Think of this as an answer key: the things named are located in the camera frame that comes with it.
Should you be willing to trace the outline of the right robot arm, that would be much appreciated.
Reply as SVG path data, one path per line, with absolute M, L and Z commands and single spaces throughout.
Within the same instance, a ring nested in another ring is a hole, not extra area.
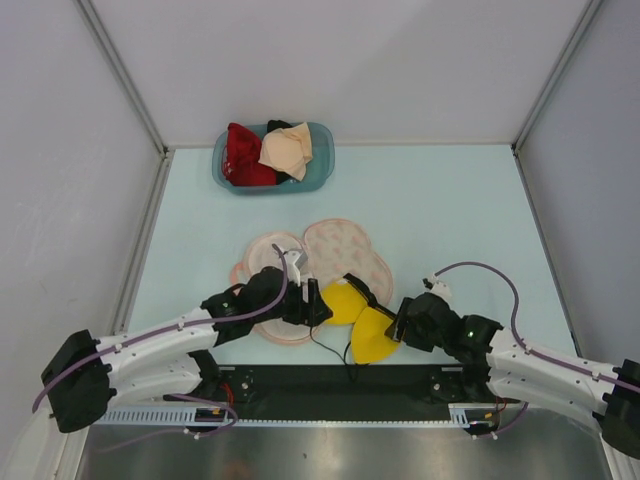
M 474 367 L 461 376 L 473 401 L 491 394 L 534 404 L 595 429 L 618 452 L 639 458 L 639 364 L 585 360 L 525 345 L 479 315 L 458 315 L 430 292 L 406 297 L 385 335 L 412 348 L 442 349 Z

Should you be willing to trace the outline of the yellow black bra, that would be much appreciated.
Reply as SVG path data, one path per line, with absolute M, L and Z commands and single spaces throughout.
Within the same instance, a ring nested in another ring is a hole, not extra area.
M 323 344 L 315 338 L 315 326 L 309 327 L 310 340 L 321 348 L 339 357 L 346 370 L 347 379 L 355 383 L 359 368 L 389 358 L 399 347 L 397 341 L 386 335 L 392 326 L 395 314 L 383 306 L 359 277 L 346 273 L 324 289 L 315 278 L 307 281 L 308 303 L 318 306 L 319 301 L 331 311 L 322 314 L 321 325 L 350 326 L 350 339 L 342 352 Z

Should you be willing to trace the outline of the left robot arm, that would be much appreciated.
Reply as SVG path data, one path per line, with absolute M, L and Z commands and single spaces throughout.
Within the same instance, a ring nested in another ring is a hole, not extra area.
M 40 397 L 62 433 L 94 424 L 115 406 L 155 397 L 227 400 L 213 348 L 269 320 L 313 329 L 332 315 L 316 279 L 297 283 L 265 267 L 159 327 L 102 338 L 73 333 L 42 372 Z

